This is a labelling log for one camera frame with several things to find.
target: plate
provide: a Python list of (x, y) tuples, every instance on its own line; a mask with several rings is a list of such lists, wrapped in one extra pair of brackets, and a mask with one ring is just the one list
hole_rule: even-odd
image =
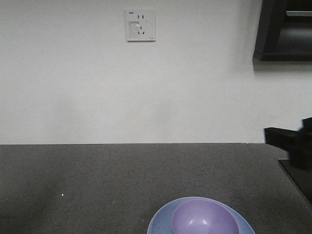
[(152, 218), (150, 225), (148, 226), (147, 234), (172, 234), (171, 219), (172, 219), (172, 215), (173, 215), (174, 211), (182, 203), (184, 203), (186, 201), (194, 200), (194, 199), (209, 200), (209, 201), (213, 201), (213, 202), (221, 205), (222, 207), (227, 209), (233, 215), (235, 220), (237, 221), (238, 228), (239, 228), (239, 234), (255, 234), (253, 229), (249, 225), (249, 223), (239, 213), (237, 213), (235, 210), (233, 210), (231, 207), (229, 207), (229, 206), (227, 206), (221, 202), (218, 202), (218, 201), (215, 201), (215, 200), (212, 200), (209, 198), (205, 198), (205, 197), (198, 197), (198, 196), (179, 198), (179, 199), (173, 200), (173, 201), (167, 203), (166, 205), (164, 205), (163, 207), (161, 207), (156, 212), (154, 217)]

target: black cabinet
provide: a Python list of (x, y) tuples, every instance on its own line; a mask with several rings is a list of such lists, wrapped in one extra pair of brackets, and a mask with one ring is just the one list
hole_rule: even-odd
[(312, 0), (263, 0), (253, 56), (312, 61)]

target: power socket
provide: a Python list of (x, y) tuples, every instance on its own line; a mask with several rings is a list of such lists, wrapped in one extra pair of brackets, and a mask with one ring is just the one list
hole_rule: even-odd
[(128, 41), (156, 40), (156, 10), (125, 10)]

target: bowl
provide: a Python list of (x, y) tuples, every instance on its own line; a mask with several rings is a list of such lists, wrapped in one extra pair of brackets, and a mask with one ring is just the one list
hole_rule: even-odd
[(210, 200), (195, 199), (182, 203), (172, 215), (173, 234), (239, 234), (231, 213)]

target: speckled countertop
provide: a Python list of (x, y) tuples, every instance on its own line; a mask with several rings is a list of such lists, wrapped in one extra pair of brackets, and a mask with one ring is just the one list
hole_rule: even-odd
[(311, 234), (312, 207), (265, 144), (0, 146), (0, 234), (145, 234), (185, 196), (238, 211), (256, 234)]

